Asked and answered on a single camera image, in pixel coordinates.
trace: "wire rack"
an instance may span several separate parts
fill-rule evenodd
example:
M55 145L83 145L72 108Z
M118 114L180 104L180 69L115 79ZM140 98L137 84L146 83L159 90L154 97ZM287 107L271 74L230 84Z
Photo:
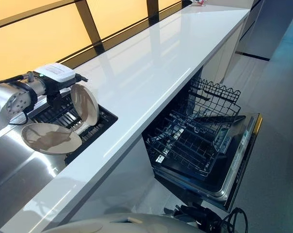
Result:
M151 162L167 166L173 160L207 177L240 111L239 96L224 85L192 79L144 133Z
M62 104L59 108L49 105L30 117L35 123L51 123L75 130L83 124L81 117L76 112L69 93L64 94ZM99 120L96 125L88 127L79 136L82 145L73 153L67 155L66 163L69 164L85 148L102 135L110 126L117 121L117 117L99 105Z

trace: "dishwasher door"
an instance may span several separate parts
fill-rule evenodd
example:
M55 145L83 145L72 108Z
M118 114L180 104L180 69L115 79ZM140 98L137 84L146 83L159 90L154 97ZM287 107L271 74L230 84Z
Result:
M205 200L230 212L262 122L261 114L245 115L246 119L240 122L240 131L231 140L226 156L217 158L206 179L153 164L155 178L187 205Z

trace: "window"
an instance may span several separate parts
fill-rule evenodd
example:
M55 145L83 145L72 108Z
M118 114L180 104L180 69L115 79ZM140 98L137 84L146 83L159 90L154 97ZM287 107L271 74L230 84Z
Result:
M165 9L166 7L171 6L179 1L180 0L158 0L159 11L161 11L162 9Z
M147 17L146 0L87 0L87 3L101 39Z
M154 17L157 4L162 10L177 2ZM0 80L57 61L75 68L184 6L176 0L0 0Z
M60 60L91 40L75 4L0 28L0 80Z
M44 5L55 3L59 0L0 0L0 20Z

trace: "glossy white counter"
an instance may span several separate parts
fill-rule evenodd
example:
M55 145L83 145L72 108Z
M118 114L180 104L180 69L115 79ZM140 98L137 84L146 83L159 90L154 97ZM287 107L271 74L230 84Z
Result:
M77 194L90 189L248 12L212 5L186 7L76 68L89 79L85 85L98 103L118 121L1 230L41 232Z

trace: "beige plate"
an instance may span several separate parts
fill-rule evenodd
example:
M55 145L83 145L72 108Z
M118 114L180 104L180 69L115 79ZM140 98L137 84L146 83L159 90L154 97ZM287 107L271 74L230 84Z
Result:
M49 155L68 154L82 144L81 138L72 130L47 123L27 125L21 136L30 148Z
M71 87L73 105L82 121L89 125L96 125L99 120L99 107L93 94L80 84Z

